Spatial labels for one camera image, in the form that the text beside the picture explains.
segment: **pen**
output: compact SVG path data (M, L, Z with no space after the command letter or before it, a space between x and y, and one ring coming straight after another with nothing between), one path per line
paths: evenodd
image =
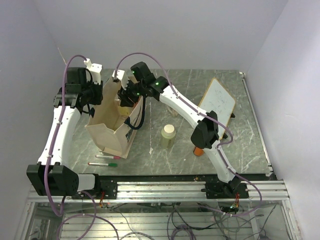
M120 159L119 156L95 155L97 159Z
M90 166L105 166L105 167L117 167L118 164L116 163L95 163L95 162L88 162Z

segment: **marble tabletop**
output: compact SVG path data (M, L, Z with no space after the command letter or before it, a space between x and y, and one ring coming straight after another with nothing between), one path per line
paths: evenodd
M105 69L102 78L106 81L113 70ZM164 75L159 69L152 71L156 76ZM235 98L236 105L228 127L234 141L222 148L238 173L268 173L268 162L259 135L255 116L251 108L241 75L236 70L174 70L168 71L175 87L198 105L212 78L220 83ZM174 117L166 105L153 98L146 99L145 120L134 138L127 159L98 159L99 154L84 126L89 116L82 114L74 131L69 155L69 168L76 173L97 173L99 175L169 175L169 174L215 174L208 157L195 156L190 137L193 129L180 115ZM176 139L170 149L160 145L161 129L172 124ZM118 167L89 166L94 163L117 163Z

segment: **white cap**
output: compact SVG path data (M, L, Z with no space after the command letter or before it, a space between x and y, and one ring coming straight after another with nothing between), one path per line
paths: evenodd
M173 137L175 135L175 127L171 124L165 125L163 130L164 135L167 137Z

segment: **whiteboard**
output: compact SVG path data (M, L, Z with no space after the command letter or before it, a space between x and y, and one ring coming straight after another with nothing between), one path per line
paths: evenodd
M227 126L235 105L236 100L220 84L218 79L213 78L203 95L199 107L208 113L212 110L215 111L218 116L218 121ZM220 125L218 127L219 139L221 140L224 136L225 129Z

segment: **white wall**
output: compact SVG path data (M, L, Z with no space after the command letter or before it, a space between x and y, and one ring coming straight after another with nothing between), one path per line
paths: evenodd
M67 59L81 53L114 68L124 55L143 51L166 68L242 71L287 1L35 0ZM141 59L132 57L124 66Z
M0 239L14 239L48 138L64 62L31 0L0 7Z
M278 178L285 180L304 239L319 239L320 1L288 2L247 72Z

